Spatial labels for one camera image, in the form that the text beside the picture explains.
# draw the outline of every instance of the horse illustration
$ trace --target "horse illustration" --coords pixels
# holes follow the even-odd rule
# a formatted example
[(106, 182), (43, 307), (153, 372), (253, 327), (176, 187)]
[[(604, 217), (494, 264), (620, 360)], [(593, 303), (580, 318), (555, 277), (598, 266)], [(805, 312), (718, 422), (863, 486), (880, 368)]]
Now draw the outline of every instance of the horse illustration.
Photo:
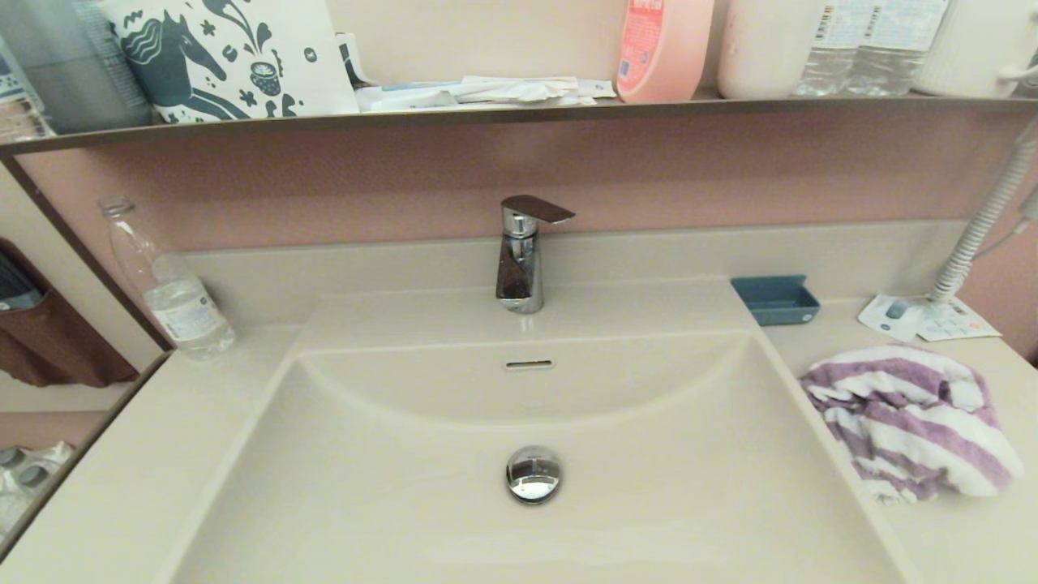
[(219, 119), (249, 117), (220, 95), (191, 85), (188, 59), (208, 68), (220, 81), (226, 81), (227, 74), (191, 34), (183, 16), (174, 21), (166, 10), (164, 20), (149, 19), (143, 28), (124, 38), (121, 46), (130, 67), (155, 105), (184, 105)]

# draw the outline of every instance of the striped towel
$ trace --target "striped towel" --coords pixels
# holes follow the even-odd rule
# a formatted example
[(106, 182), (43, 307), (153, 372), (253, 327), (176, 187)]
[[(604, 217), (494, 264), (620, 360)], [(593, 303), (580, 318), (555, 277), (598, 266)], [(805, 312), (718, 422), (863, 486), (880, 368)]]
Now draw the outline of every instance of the striped towel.
[(916, 503), (948, 486), (991, 497), (1023, 475), (984, 379), (907, 345), (817, 363), (800, 384), (873, 496)]

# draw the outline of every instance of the chrome faucet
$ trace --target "chrome faucet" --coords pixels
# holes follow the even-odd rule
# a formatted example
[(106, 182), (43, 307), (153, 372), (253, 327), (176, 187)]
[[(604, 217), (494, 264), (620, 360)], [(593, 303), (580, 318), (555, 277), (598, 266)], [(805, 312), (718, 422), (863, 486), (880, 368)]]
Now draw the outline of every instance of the chrome faucet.
[(497, 263), (497, 300), (510, 312), (534, 314), (544, 307), (538, 220), (561, 223), (575, 213), (528, 194), (501, 201), (501, 256)]

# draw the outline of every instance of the blue soap dish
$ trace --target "blue soap dish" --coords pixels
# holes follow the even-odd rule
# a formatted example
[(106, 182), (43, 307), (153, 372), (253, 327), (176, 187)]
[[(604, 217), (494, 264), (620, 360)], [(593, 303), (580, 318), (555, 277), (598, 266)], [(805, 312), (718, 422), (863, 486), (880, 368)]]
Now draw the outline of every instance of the blue soap dish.
[(808, 276), (734, 277), (732, 286), (761, 327), (805, 325), (821, 309), (803, 282)]

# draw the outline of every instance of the wooden shelf edge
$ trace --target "wooden shelf edge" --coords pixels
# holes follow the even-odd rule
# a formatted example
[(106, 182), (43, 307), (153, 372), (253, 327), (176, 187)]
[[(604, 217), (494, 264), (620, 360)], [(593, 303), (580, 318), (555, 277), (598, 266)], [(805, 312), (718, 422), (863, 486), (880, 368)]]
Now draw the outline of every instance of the wooden shelf edge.
[(597, 106), (579, 107), (365, 113), (317, 117), (242, 119), (191, 124), (158, 124), (0, 144), (0, 158), (104, 144), (196, 139), (256, 133), (691, 117), (728, 113), (824, 111), (863, 108), (897, 108), (903, 110), (921, 107), (931, 108), (934, 106), (953, 109), (969, 108), (994, 112), (1038, 112), (1038, 100), (1025, 99), (965, 99), (909, 94), (902, 98), (882, 99), (832, 98), (742, 101), (723, 100), (717, 98), (715, 94), (704, 94), (696, 96), (695, 100), (676, 104), (633, 105), (610, 100)]

